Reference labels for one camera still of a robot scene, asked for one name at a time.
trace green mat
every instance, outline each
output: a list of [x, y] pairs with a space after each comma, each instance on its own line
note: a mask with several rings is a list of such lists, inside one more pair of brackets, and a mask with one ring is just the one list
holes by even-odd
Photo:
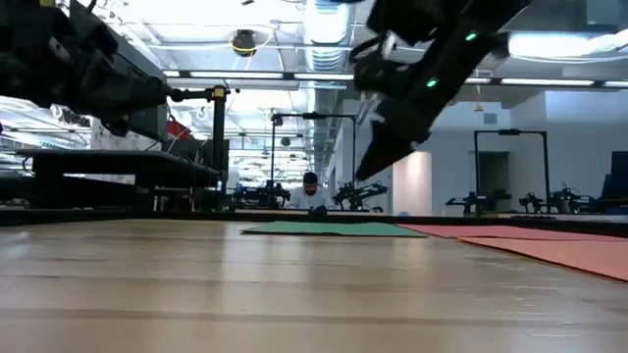
[[294, 234], [294, 235], [351, 235], [351, 236], [400, 236], [427, 237], [418, 231], [380, 223], [324, 224], [301, 222], [272, 222], [242, 231], [247, 234]]

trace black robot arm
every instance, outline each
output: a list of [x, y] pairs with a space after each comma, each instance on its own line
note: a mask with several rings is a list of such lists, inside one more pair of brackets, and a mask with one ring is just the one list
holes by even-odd
[[[353, 3], [356, 1], [336, 0]], [[376, 0], [367, 26], [377, 37], [351, 53], [353, 82], [384, 97], [372, 122], [373, 140], [357, 170], [364, 180], [412, 153], [465, 79], [490, 53], [507, 56], [508, 33], [498, 31], [532, 0]], [[386, 58], [390, 33], [413, 46], [431, 41], [423, 58], [405, 65]], [[363, 52], [376, 47], [367, 55]]]
[[67, 17], [43, 3], [0, 0], [0, 95], [67, 106], [117, 135], [130, 113], [166, 103], [164, 81], [114, 68], [118, 43], [89, 9], [72, 0]]

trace red mat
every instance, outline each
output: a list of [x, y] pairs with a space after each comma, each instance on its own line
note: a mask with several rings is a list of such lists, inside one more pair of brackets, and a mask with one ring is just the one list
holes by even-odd
[[460, 237], [491, 237], [505, 239], [528, 240], [591, 240], [591, 241], [628, 241], [627, 238], [614, 236], [582, 234], [566, 231], [551, 231], [541, 229], [528, 229], [508, 226], [422, 226], [422, 225], [398, 225], [408, 229], [428, 233], [430, 235], [460, 238]]
[[542, 241], [479, 237], [460, 240], [511, 251], [591, 274], [628, 281], [628, 242]]

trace ceiling duct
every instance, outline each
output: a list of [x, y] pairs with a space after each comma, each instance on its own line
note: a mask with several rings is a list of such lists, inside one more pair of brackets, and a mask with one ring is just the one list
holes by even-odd
[[[308, 72], [343, 73], [348, 59], [348, 52], [330, 46], [346, 46], [351, 41], [352, 8], [346, 4], [330, 0], [307, 0], [303, 20], [305, 44], [325, 45], [325, 49], [305, 51], [305, 63]], [[314, 111], [331, 114], [336, 106], [336, 91], [317, 89], [314, 93]], [[327, 138], [330, 122], [314, 121], [314, 171], [322, 174], [328, 151]]]

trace metal pole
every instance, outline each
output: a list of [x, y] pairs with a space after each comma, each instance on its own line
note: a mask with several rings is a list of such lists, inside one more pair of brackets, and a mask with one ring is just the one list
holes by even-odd
[[546, 202], [548, 204], [546, 212], [551, 213], [550, 206], [550, 156], [548, 156], [548, 133], [546, 131], [539, 132], [543, 138], [543, 159], [546, 170]]
[[225, 106], [227, 102], [227, 88], [214, 87], [214, 126], [212, 127], [212, 167], [221, 172], [223, 168], [223, 145], [225, 143]]
[[355, 186], [355, 133], [357, 131], [357, 126], [355, 117], [351, 118], [351, 121], [353, 122], [353, 156], [351, 159], [353, 170], [351, 171], [351, 182], [353, 183], [353, 186]]
[[273, 124], [273, 133], [272, 133], [273, 141], [271, 142], [271, 182], [273, 183], [273, 186], [275, 186], [275, 123], [276, 123], [276, 120], [274, 116], [271, 119], [272, 119], [271, 123]]
[[475, 157], [475, 195], [480, 195], [480, 151], [478, 150], [478, 135], [480, 131], [473, 131], [473, 153]]

